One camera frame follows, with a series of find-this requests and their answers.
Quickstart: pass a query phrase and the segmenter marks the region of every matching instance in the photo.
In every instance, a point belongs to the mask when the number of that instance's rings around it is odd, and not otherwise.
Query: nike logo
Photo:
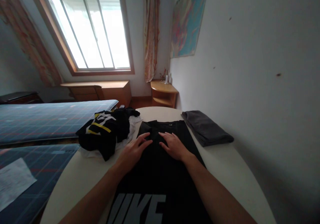
[[[120,224],[123,223],[123,220],[124,224],[139,224],[140,215],[150,199],[151,201],[145,223],[160,224],[162,221],[162,214],[156,213],[156,209],[158,202],[166,201],[166,195],[145,194],[139,203],[140,197],[141,194],[119,193],[110,211],[108,224]]]

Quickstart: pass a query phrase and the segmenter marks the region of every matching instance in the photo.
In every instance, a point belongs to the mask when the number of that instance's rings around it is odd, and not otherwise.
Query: map
[[[173,9],[170,57],[194,55],[206,0],[178,0]]]

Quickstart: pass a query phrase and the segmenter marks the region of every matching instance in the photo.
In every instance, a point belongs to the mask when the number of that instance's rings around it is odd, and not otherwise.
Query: floral curtain
[[[37,68],[42,82],[47,87],[60,85],[60,74],[20,0],[0,0],[0,17],[16,33],[22,51]]]
[[[144,0],[144,77],[152,81],[157,71],[160,0]]]

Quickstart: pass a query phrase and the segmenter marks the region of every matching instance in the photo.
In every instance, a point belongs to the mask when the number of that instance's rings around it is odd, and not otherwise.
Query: wall
[[[195,55],[170,61],[177,108],[235,137],[278,223],[320,213],[319,13],[320,0],[207,0]]]
[[[49,33],[35,3],[33,0],[21,0],[29,14],[31,15],[38,32],[43,38],[43,42],[48,49],[54,63],[59,69],[63,79],[66,82],[77,81],[108,81],[108,80],[130,80],[132,96],[151,95],[150,84],[144,82],[144,46],[143,46],[143,0],[126,0],[127,14],[130,29],[130,38],[133,53],[133,62],[135,75],[112,75],[112,76],[89,76],[73,77],[71,76],[62,56],[55,45],[51,34]],[[158,50],[158,72],[163,73],[164,67],[169,65],[169,32],[170,32],[170,8],[171,0],[160,0],[160,41]]]
[[[18,91],[39,91],[45,102],[68,97],[62,87],[47,88],[38,71],[19,47],[11,27],[0,20],[0,95]]]

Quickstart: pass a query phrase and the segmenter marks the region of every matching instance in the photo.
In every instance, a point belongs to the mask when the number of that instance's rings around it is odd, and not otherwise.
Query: mattress
[[[0,223],[32,223],[45,207],[62,171],[79,147],[70,144],[0,149],[0,169],[22,157],[37,179],[0,212]]]
[[[95,112],[110,111],[117,100],[0,105],[0,146],[74,138]]]

